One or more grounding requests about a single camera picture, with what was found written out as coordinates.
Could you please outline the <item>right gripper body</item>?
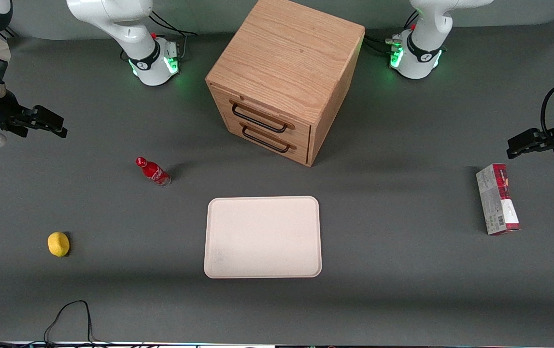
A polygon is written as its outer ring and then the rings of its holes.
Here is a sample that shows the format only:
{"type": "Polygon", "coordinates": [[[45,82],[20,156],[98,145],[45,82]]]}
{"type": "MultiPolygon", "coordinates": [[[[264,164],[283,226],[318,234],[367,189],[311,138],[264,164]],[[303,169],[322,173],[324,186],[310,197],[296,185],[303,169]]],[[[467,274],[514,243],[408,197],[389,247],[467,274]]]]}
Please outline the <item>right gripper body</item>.
{"type": "Polygon", "coordinates": [[[27,137],[30,118],[25,115],[28,109],[21,106],[9,90],[0,98],[0,130],[10,131],[17,136],[27,137]]]}

